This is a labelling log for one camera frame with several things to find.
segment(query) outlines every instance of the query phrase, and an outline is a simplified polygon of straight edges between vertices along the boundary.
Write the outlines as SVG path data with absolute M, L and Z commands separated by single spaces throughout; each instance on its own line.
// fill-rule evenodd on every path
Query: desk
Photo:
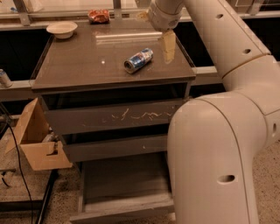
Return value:
M 172 211 L 163 152 L 169 122 L 195 75 L 179 44 L 175 60 L 165 64 L 159 35 L 149 23 L 129 18 L 81 23 L 70 39 L 55 38 L 45 56 L 32 91 L 41 95 L 69 160 L 83 164 L 74 223 Z M 146 47 L 154 52 L 152 62 L 126 73 L 123 62 Z

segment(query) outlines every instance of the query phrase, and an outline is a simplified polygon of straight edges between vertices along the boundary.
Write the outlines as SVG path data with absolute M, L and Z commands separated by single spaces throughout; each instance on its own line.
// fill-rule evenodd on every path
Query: bowl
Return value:
M 49 24 L 46 30 L 52 34 L 57 39 L 69 39 L 73 36 L 74 30 L 78 27 L 75 22 L 72 21 L 62 21 Z

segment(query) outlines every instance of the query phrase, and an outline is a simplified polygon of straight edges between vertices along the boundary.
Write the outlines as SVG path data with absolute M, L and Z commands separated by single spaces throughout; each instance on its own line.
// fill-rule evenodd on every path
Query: soda can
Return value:
M 0 69 L 0 83 L 5 88 L 9 88 L 12 85 L 12 81 L 3 69 Z
M 141 52 L 136 53 L 131 58 L 124 61 L 124 68 L 129 74 L 133 74 L 141 67 L 146 65 L 153 58 L 153 51 L 150 48 L 145 48 Z

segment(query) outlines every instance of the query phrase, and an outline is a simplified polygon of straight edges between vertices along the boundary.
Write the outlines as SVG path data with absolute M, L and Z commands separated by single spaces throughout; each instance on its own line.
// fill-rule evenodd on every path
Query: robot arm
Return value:
M 188 10 L 226 93 L 183 105 L 171 120 L 168 164 L 178 224 L 258 224 L 252 164 L 280 138 L 280 66 L 225 0 L 155 0 L 158 31 Z

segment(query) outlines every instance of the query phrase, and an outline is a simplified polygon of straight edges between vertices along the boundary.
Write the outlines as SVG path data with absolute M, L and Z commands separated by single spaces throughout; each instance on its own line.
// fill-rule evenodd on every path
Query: speckled floor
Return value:
M 15 173 L 8 172 L 4 178 L 10 187 L 0 182 L 0 201 L 28 200 L 23 180 L 18 171 L 18 155 L 15 150 L 4 154 L 7 137 L 0 141 L 0 170 L 16 168 Z M 49 171 L 33 171 L 21 154 L 22 167 L 26 182 L 30 187 L 34 200 L 43 198 Z M 280 223 L 280 143 L 262 150 L 255 157 L 254 162 L 255 194 L 259 211 L 260 224 Z M 46 210 L 44 223 L 67 224 L 69 217 L 77 214 L 80 176 L 75 168 L 59 170 L 59 177 L 55 181 L 52 197 Z M 31 223 L 31 213 L 0 213 L 1 224 Z M 174 214 L 150 217 L 149 219 L 130 220 L 122 224 L 175 224 Z

